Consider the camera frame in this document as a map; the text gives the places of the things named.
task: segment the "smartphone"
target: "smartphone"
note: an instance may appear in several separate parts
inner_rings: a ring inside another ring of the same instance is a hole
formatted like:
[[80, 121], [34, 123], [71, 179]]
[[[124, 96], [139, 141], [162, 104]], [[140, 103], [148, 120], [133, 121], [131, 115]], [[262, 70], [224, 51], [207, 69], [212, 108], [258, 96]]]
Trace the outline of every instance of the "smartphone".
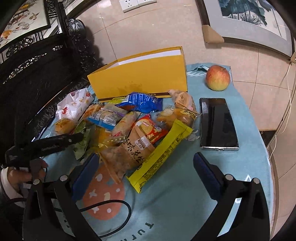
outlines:
[[235, 151], [239, 149], [237, 133], [223, 98], [200, 98], [201, 142], [204, 150]]

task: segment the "yellow box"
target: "yellow box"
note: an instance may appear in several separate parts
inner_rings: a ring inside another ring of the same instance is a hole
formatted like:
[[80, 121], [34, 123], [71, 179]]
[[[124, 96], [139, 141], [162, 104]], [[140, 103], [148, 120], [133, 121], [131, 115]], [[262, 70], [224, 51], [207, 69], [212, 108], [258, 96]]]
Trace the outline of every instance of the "yellow box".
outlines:
[[165, 48], [118, 59], [89, 74], [100, 101], [131, 92], [170, 97], [169, 89], [187, 91], [186, 64], [182, 47]]

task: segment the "person's arm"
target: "person's arm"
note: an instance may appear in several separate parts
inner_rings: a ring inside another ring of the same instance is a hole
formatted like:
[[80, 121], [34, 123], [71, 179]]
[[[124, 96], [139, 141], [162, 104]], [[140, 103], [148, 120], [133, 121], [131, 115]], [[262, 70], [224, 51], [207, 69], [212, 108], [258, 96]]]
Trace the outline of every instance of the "person's arm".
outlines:
[[[42, 167], [46, 168], [48, 165], [43, 161]], [[38, 173], [39, 178], [43, 178], [45, 172], [41, 169]], [[14, 167], [8, 167], [0, 172], [0, 205], [5, 204], [8, 200], [13, 198], [22, 198], [20, 187], [23, 183], [31, 181], [31, 173], [16, 170]], [[17, 202], [10, 204], [4, 209], [0, 210], [8, 219], [10, 225], [22, 235], [22, 220], [24, 214], [24, 202]]]
[[[13, 186], [9, 183], [8, 176], [12, 170], [5, 168], [0, 172], [0, 205], [6, 203], [8, 200], [23, 197]], [[24, 203], [19, 202], [11, 204], [0, 210], [7, 218], [10, 225], [16, 230], [19, 235], [22, 235], [22, 219], [24, 214]]]

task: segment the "power socket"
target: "power socket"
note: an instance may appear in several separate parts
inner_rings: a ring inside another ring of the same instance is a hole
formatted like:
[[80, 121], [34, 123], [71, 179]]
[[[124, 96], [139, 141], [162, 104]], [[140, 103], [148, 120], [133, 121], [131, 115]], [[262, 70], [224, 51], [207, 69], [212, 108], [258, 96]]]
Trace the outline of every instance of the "power socket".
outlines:
[[140, 7], [137, 0], [119, 0], [123, 12]]
[[157, 2], [157, 0], [138, 0], [139, 6], [144, 6], [155, 2]]

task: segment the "mushroom print on tablecloth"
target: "mushroom print on tablecloth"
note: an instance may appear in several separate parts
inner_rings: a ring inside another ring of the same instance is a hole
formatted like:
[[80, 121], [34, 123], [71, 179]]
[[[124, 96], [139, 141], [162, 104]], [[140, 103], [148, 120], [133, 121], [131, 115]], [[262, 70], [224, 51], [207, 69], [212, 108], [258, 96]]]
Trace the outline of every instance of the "mushroom print on tablecloth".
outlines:
[[[124, 197], [123, 182], [119, 184], [114, 183], [107, 168], [102, 163], [89, 184], [82, 201], [84, 206], [88, 207], [92, 204], [111, 199], [124, 200]], [[121, 206], [121, 203], [108, 203], [92, 208], [88, 210], [88, 213], [99, 220], [109, 220], [119, 213]]]

